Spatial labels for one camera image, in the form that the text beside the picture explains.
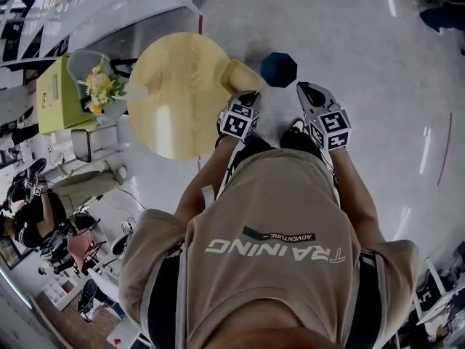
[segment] hexagonal blue object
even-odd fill
[[[262,61],[260,74],[270,87],[286,88],[297,79],[297,63],[287,53],[273,52]]]

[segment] wooden tabletop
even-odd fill
[[[145,99],[128,101],[138,138],[170,159],[211,150],[218,113],[230,97],[219,81],[228,61],[217,44],[196,33],[173,33],[151,44],[129,79],[149,89]]]

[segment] backpack strap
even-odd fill
[[[180,244],[152,269],[140,307],[142,333],[158,349],[185,347],[186,254]]]
[[[382,304],[376,255],[362,251],[359,261],[357,302],[346,349],[372,349],[381,328]]]

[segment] floor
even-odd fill
[[[434,260],[450,256],[465,239],[465,57],[456,33],[439,36],[428,29],[419,19],[420,0],[195,3],[204,13],[203,34],[229,56],[257,69],[268,53],[287,52],[299,64],[298,80],[330,89],[352,122],[348,151],[374,197],[385,238],[409,238]],[[91,48],[137,57],[159,37],[197,30],[198,18],[182,8]],[[267,89],[262,104],[258,131],[273,143],[278,127],[301,113],[295,84]],[[170,161],[151,153],[126,117],[118,123],[118,136],[128,145],[112,162],[128,167],[123,189],[144,207],[173,212],[198,160]],[[121,221],[137,219],[142,207],[115,191],[92,211],[116,236]]]

